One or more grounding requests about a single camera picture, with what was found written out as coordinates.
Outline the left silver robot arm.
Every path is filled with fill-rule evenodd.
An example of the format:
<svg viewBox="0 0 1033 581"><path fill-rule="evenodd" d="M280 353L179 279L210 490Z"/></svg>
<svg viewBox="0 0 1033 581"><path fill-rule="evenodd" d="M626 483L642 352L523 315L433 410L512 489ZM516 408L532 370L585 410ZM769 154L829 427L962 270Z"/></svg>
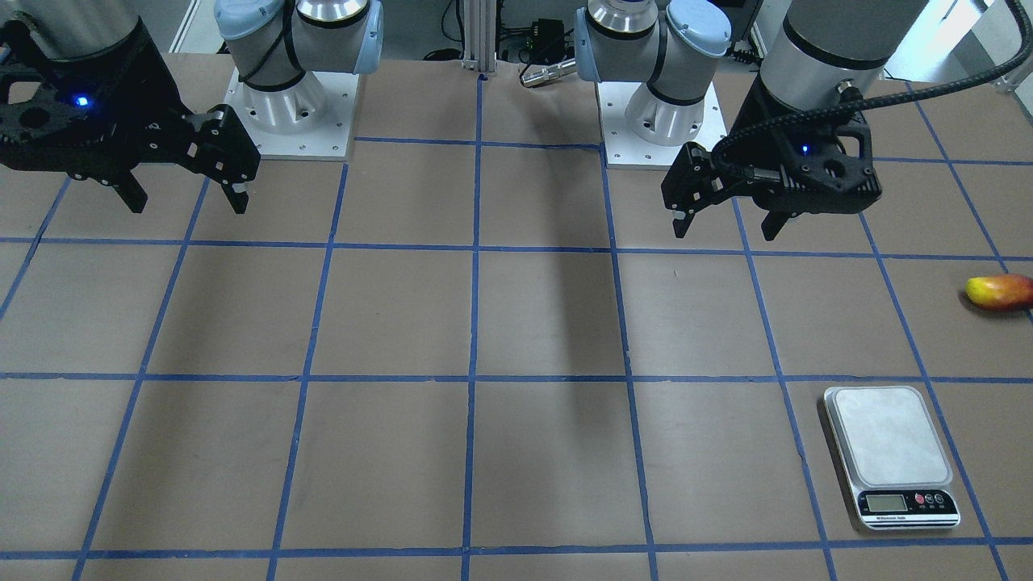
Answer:
<svg viewBox="0 0 1033 581"><path fill-rule="evenodd" d="M772 241L801 214L852 215L881 198L858 103L922 11L922 1L793 1L734 125L712 148L695 136L733 24L709 1L590 1L573 27L578 75L633 82L625 111L635 136L679 153L662 180L675 236L705 208L746 196L765 210Z"/></svg>

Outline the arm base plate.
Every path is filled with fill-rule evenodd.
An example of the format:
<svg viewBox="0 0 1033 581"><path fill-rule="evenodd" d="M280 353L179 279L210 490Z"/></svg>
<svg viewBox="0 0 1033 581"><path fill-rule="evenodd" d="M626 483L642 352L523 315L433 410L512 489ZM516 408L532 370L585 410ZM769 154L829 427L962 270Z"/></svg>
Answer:
<svg viewBox="0 0 1033 581"><path fill-rule="evenodd" d="M285 90L263 92L230 77L232 108L263 161L347 161L361 81L350 73L306 73Z"/></svg>
<svg viewBox="0 0 1033 581"><path fill-rule="evenodd" d="M634 135L625 110L638 88L635 82L599 82L596 92L599 103L599 121L604 136L606 165L609 169L667 170L671 166L681 146L652 144ZM698 123L693 142L711 150L726 136L726 123L720 110L716 87L709 85L705 95L705 117Z"/></svg>

